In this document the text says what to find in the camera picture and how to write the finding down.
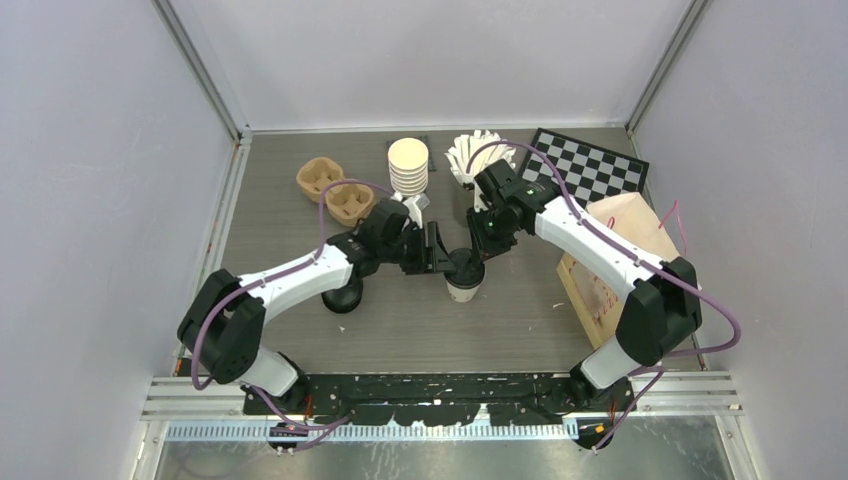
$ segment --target wall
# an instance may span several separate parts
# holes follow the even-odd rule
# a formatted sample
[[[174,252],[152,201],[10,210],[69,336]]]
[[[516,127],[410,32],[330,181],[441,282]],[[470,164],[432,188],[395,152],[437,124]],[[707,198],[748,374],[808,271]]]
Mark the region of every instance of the wall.
[[[174,3],[269,130],[623,123],[689,0]]]
[[[637,132],[656,204],[680,199],[701,282],[741,317],[713,360],[776,478],[848,471],[846,21],[836,0],[714,2]],[[703,342],[726,339],[706,317]]]
[[[0,3],[0,478],[127,478],[232,144],[150,2]]]

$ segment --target wood grain surface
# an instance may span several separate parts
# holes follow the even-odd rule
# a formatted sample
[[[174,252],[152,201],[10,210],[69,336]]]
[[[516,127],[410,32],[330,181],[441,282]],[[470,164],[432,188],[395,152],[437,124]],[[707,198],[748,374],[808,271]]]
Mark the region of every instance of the wood grain surface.
[[[223,266],[234,274],[265,270],[316,248],[317,206],[295,182],[308,160],[326,156],[347,178],[389,185],[386,142],[427,135],[437,171],[430,173],[431,204],[448,251],[469,246],[458,221],[459,192],[444,152],[461,131],[359,132],[256,135],[229,232]],[[534,130],[501,130],[529,142]],[[562,133],[633,155],[622,129]],[[517,162],[524,153],[516,154]],[[344,228],[326,215],[327,234]],[[284,352],[307,372],[519,372],[567,371],[591,345],[555,268],[562,252],[538,238],[518,235],[518,245],[486,263],[486,280],[467,304],[450,299],[441,275],[406,276],[384,265],[365,280],[361,305],[346,315],[329,312],[319,296],[266,325],[263,343]],[[675,359],[696,368],[694,359]]]

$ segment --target black and white checkerboard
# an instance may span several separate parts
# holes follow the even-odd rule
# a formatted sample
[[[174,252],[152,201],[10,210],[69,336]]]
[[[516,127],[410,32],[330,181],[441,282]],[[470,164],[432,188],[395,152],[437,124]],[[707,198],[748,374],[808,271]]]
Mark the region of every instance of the black and white checkerboard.
[[[536,131],[533,146],[548,154],[568,191],[583,208],[619,193],[641,193],[645,188],[647,162],[541,128]],[[556,185],[551,169],[529,152],[518,174],[531,182],[548,177]]]

